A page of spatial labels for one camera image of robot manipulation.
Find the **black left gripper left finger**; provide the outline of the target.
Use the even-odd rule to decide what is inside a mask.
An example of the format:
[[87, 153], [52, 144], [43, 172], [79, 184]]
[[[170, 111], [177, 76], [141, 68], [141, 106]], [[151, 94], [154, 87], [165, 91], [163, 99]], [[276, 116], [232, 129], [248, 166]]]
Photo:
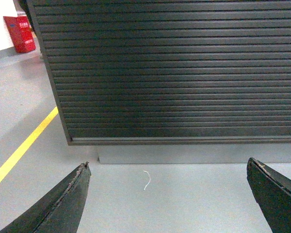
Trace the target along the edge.
[[91, 170], [80, 164], [1, 233], [75, 233], [85, 207]]

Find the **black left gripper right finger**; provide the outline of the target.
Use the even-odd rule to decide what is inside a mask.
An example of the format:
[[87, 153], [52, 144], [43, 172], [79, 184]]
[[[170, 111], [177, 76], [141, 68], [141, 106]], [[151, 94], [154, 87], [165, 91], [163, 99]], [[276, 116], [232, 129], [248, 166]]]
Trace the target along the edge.
[[291, 233], [291, 180], [251, 157], [247, 181], [274, 233]]

